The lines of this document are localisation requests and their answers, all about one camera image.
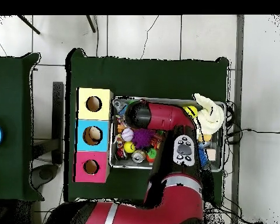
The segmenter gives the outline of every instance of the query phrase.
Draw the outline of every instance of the yellow ball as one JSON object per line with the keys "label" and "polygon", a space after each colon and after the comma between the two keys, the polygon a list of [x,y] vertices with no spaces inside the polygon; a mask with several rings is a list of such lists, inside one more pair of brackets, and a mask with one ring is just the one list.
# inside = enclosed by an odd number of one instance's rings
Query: yellow ball
{"label": "yellow ball", "polygon": [[198,110],[196,107],[194,106],[187,106],[187,107],[183,107],[183,109],[187,112],[187,114],[189,116],[191,116],[192,118],[195,118],[198,114]]}
{"label": "yellow ball", "polygon": [[135,145],[132,142],[125,142],[124,150],[127,153],[132,153],[132,152],[134,152],[136,150],[136,147],[135,147]]}
{"label": "yellow ball", "polygon": [[[212,135],[203,134],[204,142],[209,142],[212,139]],[[198,141],[203,142],[202,135],[199,134]]]}

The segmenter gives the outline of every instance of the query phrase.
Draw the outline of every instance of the pink box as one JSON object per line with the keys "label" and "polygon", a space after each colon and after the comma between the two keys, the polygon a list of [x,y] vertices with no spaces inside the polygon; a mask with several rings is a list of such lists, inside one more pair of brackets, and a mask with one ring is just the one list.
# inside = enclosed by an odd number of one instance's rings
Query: pink box
{"label": "pink box", "polygon": [[[75,182],[105,183],[109,174],[108,152],[78,151],[76,154]],[[84,164],[88,160],[95,160],[99,169],[95,174],[89,174],[84,170]]]}

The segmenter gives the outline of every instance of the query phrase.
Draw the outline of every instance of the white ball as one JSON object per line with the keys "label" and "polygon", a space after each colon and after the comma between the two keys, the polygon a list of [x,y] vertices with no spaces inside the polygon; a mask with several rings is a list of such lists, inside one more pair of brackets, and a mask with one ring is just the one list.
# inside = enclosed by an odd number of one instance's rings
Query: white ball
{"label": "white ball", "polygon": [[134,132],[130,128],[124,129],[121,133],[121,138],[125,142],[131,141],[133,139],[133,137],[134,137]]}

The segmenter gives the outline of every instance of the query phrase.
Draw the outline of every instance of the yellow box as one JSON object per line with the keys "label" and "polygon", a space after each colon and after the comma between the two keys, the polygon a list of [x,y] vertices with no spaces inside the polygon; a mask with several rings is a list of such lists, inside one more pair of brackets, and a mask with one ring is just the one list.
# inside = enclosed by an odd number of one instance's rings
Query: yellow box
{"label": "yellow box", "polygon": [[80,120],[109,120],[113,93],[109,89],[77,89],[79,97],[78,118]]}

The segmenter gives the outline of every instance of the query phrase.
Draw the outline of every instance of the block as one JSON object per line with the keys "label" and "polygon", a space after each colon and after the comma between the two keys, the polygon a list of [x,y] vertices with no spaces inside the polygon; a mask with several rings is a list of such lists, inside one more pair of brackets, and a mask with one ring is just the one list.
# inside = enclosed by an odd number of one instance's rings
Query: block
{"label": "block", "polygon": [[208,155],[208,160],[215,161],[216,160],[216,150],[215,149],[206,149],[206,154]]}
{"label": "block", "polygon": [[109,120],[113,97],[109,89],[77,89],[79,97],[78,118],[80,120]]}
{"label": "block", "polygon": [[[109,152],[83,152],[76,153],[76,165],[74,182],[105,183],[109,174]],[[92,170],[93,167],[85,165],[87,161],[95,161],[99,168]]]}
{"label": "block", "polygon": [[[78,137],[77,151],[101,151],[106,152],[109,150],[109,121],[99,121],[99,120],[78,120]],[[97,145],[89,145],[84,139],[84,131],[88,127],[97,127],[103,133],[103,137]]]}

